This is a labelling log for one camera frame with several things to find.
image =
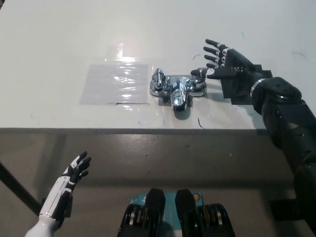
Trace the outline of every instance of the concrete floor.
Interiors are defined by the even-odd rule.
[[[269,200],[292,198],[292,174],[265,135],[1,134],[0,161],[38,199],[87,150],[90,174],[57,237],[115,237],[130,198],[151,187],[202,191],[223,204],[237,237],[309,237],[304,221],[276,223]],[[37,217],[0,183],[0,236],[24,236]]]

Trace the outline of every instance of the plastic sheet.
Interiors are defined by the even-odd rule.
[[[147,103],[149,65],[123,57],[89,67],[80,104]]]

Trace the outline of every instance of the faucet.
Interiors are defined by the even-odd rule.
[[[201,97],[206,94],[205,78],[197,76],[168,76],[161,68],[155,70],[150,82],[153,96],[169,98],[174,111],[186,109],[189,97]]]

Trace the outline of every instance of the white robotic hand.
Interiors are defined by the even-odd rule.
[[[83,152],[77,156],[56,180],[39,213],[38,223],[25,237],[52,237],[61,227],[76,184],[88,174],[86,169],[90,165],[91,157],[85,158],[86,155],[87,152]]]

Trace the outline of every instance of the robotic hand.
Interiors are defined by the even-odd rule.
[[[87,152],[83,152],[77,156],[56,180],[40,211],[39,221],[25,237],[53,237],[54,232],[61,227],[76,184],[88,174],[86,169],[91,157],[85,158],[86,155]]]
[[[194,76],[230,81],[234,96],[248,96],[273,144],[281,149],[294,174],[296,199],[271,205],[277,220],[304,219],[316,234],[316,118],[301,92],[279,77],[268,77],[257,65],[224,44],[207,39],[205,59],[215,64],[191,72]]]

